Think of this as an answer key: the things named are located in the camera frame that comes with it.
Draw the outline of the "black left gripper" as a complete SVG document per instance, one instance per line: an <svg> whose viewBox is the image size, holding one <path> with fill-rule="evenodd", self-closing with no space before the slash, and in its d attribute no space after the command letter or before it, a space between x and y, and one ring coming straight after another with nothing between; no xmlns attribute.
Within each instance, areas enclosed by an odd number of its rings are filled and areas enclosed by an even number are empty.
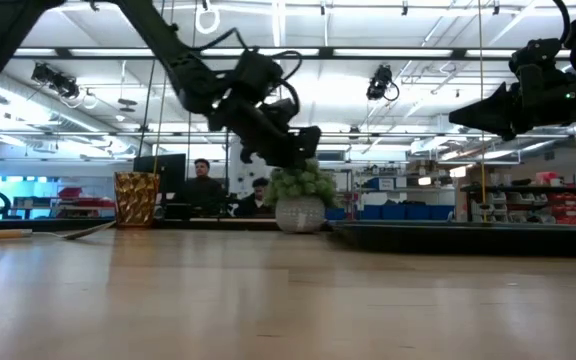
<svg viewBox="0 0 576 360"><path fill-rule="evenodd" d="M296 110L297 106L290 99L256 106L229 97L207 116L208 127L210 131L226 128L239 137L242 163L251 164L252 156L256 155L268 166L304 168L315 156L321 130L318 126L310 126L291 133L288 123Z"/></svg>

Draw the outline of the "amber ribbed glass cup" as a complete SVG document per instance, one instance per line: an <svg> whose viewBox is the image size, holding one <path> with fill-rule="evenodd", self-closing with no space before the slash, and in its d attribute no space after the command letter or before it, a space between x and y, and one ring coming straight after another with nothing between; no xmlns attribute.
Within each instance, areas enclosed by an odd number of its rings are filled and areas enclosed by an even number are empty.
<svg viewBox="0 0 576 360"><path fill-rule="evenodd" d="M119 228L149 228L154 221L159 176L145 172L115 172L115 220Z"/></svg>

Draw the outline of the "black monitor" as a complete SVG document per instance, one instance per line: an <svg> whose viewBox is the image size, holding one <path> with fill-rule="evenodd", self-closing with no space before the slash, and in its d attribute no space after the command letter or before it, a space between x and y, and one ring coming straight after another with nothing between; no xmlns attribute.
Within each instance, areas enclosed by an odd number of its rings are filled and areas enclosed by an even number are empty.
<svg viewBox="0 0 576 360"><path fill-rule="evenodd" d="M160 178L159 192L180 194L186 180L186 155L169 154L144 156L133 162L135 172L156 173Z"/></svg>

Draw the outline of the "black plastic tray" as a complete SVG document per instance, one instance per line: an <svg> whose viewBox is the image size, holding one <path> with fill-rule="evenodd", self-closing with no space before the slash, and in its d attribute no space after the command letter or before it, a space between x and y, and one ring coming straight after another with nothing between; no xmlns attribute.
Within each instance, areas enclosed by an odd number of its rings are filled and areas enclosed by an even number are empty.
<svg viewBox="0 0 576 360"><path fill-rule="evenodd" d="M342 248L399 254L576 257L576 226L447 221L337 221Z"/></svg>

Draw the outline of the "black shelf with red bins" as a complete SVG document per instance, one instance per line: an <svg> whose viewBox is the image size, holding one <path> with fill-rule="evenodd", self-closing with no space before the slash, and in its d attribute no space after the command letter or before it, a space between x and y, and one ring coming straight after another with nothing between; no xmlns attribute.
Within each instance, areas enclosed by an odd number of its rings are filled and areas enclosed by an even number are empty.
<svg viewBox="0 0 576 360"><path fill-rule="evenodd" d="M468 222L576 225L576 187L468 185Z"/></svg>

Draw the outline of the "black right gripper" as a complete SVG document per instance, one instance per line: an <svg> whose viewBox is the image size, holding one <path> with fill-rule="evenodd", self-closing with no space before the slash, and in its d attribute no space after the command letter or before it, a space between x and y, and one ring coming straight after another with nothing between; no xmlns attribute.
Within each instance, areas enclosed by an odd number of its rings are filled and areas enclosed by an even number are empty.
<svg viewBox="0 0 576 360"><path fill-rule="evenodd" d="M488 98L449 113L452 124L512 140L535 127L576 123L576 77L555 69L521 68L518 94L502 83Z"/></svg>

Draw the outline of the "green plant in white pot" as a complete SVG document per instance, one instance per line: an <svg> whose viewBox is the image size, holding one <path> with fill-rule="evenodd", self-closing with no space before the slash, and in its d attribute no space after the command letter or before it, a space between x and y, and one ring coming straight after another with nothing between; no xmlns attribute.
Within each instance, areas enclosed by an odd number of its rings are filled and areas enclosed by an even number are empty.
<svg viewBox="0 0 576 360"><path fill-rule="evenodd" d="M336 183L316 159L303 169L275 168L265 191L265 203L274 209L278 227L287 233L318 232L326 210L336 206Z"/></svg>

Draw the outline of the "person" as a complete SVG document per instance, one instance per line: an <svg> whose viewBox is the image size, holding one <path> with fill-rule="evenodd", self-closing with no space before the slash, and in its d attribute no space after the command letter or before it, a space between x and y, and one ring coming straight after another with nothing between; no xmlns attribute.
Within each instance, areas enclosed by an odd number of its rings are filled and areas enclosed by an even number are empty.
<svg viewBox="0 0 576 360"><path fill-rule="evenodd" d="M266 217L274 214L274 208L265 203L265 191L269 185L267 178L257 178L253 181L253 193L238 202L235 209L236 217Z"/></svg>
<svg viewBox="0 0 576 360"><path fill-rule="evenodd" d="M184 185L184 202L189 205L193 216L219 215L225 199L223 186L210 177L210 163L206 159L196 159L194 169L195 177L188 179Z"/></svg>

